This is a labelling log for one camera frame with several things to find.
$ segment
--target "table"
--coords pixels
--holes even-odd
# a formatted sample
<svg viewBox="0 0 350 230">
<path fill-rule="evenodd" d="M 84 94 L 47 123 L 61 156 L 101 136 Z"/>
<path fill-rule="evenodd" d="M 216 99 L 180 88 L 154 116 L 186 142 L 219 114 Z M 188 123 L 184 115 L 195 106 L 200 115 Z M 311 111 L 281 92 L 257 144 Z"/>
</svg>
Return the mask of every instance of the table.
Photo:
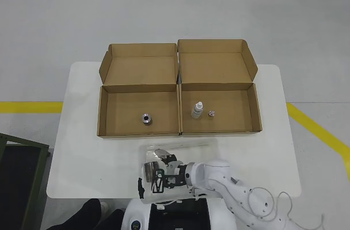
<svg viewBox="0 0 350 230">
<path fill-rule="evenodd" d="M 141 144 L 205 138 L 98 137 L 99 68 L 100 62 L 71 66 L 47 185 L 51 198 L 136 198 Z M 297 197 L 301 187 L 279 68 L 258 65 L 254 82 L 263 131 L 213 135 L 220 157 L 250 185 Z"/>
</svg>

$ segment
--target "cardboard box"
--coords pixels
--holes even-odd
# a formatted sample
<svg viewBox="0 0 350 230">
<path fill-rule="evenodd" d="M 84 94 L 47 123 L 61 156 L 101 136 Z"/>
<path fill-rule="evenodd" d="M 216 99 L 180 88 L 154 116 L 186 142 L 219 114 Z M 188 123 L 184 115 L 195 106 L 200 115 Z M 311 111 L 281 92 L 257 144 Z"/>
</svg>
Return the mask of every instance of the cardboard box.
<svg viewBox="0 0 350 230">
<path fill-rule="evenodd" d="M 181 131 L 184 134 L 262 131 L 257 65 L 245 40 L 179 40 Z M 202 101 L 203 114 L 191 117 Z M 208 111 L 215 111 L 213 118 Z"/>
<path fill-rule="evenodd" d="M 179 135 L 177 74 L 176 44 L 111 44 L 100 67 L 97 135 Z"/>
</svg>

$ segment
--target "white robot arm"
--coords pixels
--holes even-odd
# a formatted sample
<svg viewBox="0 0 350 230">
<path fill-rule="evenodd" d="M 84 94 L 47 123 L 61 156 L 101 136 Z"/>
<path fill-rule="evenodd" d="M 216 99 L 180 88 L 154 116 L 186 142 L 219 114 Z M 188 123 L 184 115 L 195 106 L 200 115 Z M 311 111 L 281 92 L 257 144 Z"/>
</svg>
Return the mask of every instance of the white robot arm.
<svg viewBox="0 0 350 230">
<path fill-rule="evenodd" d="M 288 215 L 277 211 L 277 204 L 275 208 L 274 199 L 268 190 L 262 187 L 245 187 L 233 179 L 227 161 L 215 159 L 207 163 L 183 164 L 174 155 L 162 149 L 156 150 L 156 154 L 160 161 L 144 164 L 144 180 L 150 184 L 149 187 L 146 190 L 141 186 L 141 189 L 138 188 L 140 197 L 143 197 L 144 191 L 149 192 L 151 198 L 155 194 L 155 198 L 149 202 L 204 196 L 221 197 L 228 210 L 251 229 L 304 229 Z"/>
<path fill-rule="evenodd" d="M 219 193 L 229 211 L 251 229 L 301 229 L 276 212 L 267 190 L 237 185 L 230 176 L 230 165 L 224 160 L 190 163 L 185 170 L 185 178 L 188 185 Z"/>
</svg>

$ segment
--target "metal nut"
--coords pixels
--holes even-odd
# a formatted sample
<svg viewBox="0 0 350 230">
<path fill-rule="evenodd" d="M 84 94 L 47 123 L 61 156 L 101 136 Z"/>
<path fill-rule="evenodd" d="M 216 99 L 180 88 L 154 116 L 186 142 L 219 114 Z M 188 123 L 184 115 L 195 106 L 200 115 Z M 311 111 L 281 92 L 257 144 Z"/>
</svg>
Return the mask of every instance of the metal nut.
<svg viewBox="0 0 350 230">
<path fill-rule="evenodd" d="M 152 124 L 152 118 L 151 115 L 149 115 L 148 113 L 145 113 L 142 115 L 142 121 L 145 125 L 150 125 Z"/>
<path fill-rule="evenodd" d="M 210 110 L 210 111 L 208 112 L 208 116 L 209 116 L 209 117 L 214 117 L 214 116 L 215 116 L 215 111 Z"/>
</svg>

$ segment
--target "white cable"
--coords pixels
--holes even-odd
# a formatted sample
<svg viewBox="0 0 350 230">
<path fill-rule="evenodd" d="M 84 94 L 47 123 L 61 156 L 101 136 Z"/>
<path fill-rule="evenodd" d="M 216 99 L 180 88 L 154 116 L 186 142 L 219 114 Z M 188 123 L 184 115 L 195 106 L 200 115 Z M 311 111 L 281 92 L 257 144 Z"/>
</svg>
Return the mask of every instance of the white cable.
<svg viewBox="0 0 350 230">
<path fill-rule="evenodd" d="M 210 181 L 214 181 L 214 182 L 216 182 L 216 183 L 222 185 L 222 186 L 226 189 L 226 191 L 230 194 L 230 196 L 233 198 L 233 200 L 237 203 L 237 205 L 240 204 L 240 201 L 238 201 L 238 200 L 235 199 L 235 197 L 232 195 L 232 193 L 228 190 L 228 188 L 227 188 L 223 183 L 220 183 L 219 181 L 214 180 L 214 179 L 209 179 L 209 180 L 210 180 Z M 271 211 L 270 211 L 268 214 L 266 214 L 266 215 L 264 215 L 264 216 L 260 216 L 260 215 L 255 214 L 254 211 L 253 211 L 253 209 L 252 209 L 252 207 L 250 206 L 249 196 L 250 196 L 250 194 L 252 193 L 252 191 L 253 191 L 254 189 L 263 189 L 263 190 L 267 191 L 267 192 L 269 193 L 269 195 L 271 196 L 271 198 L 272 198 L 272 209 L 271 209 Z M 275 216 L 274 216 L 272 219 L 270 219 L 270 220 L 265 220 L 265 219 L 263 219 L 263 218 L 269 216 L 269 215 L 272 213 L 273 207 L 275 206 L 275 199 L 273 198 L 272 193 L 271 193 L 268 189 L 266 189 L 266 188 L 264 188 L 264 187 L 254 187 L 254 188 L 252 188 L 251 190 L 249 190 L 247 203 L 248 203 L 249 209 L 250 209 L 252 212 L 246 210 L 243 206 L 240 206 L 240 205 L 239 205 L 239 206 L 240 206 L 244 211 L 246 211 L 247 213 L 251 214 L 252 216 L 255 216 L 255 217 L 259 218 L 260 221 L 271 222 L 271 221 L 273 221 L 273 220 L 277 217 L 277 211 L 278 211 L 278 206 L 279 206 L 279 198 L 280 198 L 280 196 L 281 196 L 282 194 L 286 194 L 286 195 L 288 196 L 289 200 L 290 200 L 290 209 L 289 209 L 288 213 L 286 214 L 286 216 L 287 216 L 287 218 L 288 218 L 291 222 L 293 222 L 296 226 L 298 226 L 299 228 L 302 228 L 303 230 L 317 230 L 317 229 L 320 228 L 320 227 L 322 227 L 322 229 L 325 230 L 325 228 L 324 228 L 324 215 L 323 215 L 323 214 L 321 214 L 321 223 L 319 224 L 319 226 L 317 226 L 317 227 L 315 227 L 315 228 L 304 228 L 304 227 L 302 227 L 301 225 L 299 225 L 297 222 L 295 222 L 295 221 L 290 217 L 290 213 L 291 213 L 291 211 L 292 211 L 292 199 L 291 199 L 290 195 L 289 195 L 287 192 L 285 192 L 285 191 L 280 192 L 279 195 L 277 196 L 277 199 L 276 199 L 276 211 L 275 211 Z"/>
<path fill-rule="evenodd" d="M 170 204 L 172 204 L 172 203 L 175 203 L 177 200 L 173 200 L 173 201 L 170 201 L 170 202 L 168 202 L 168 203 L 165 203 L 165 204 L 158 204 L 158 203 L 154 203 L 155 205 L 162 205 L 162 206 L 166 206 L 166 205 L 170 205 Z"/>
</svg>

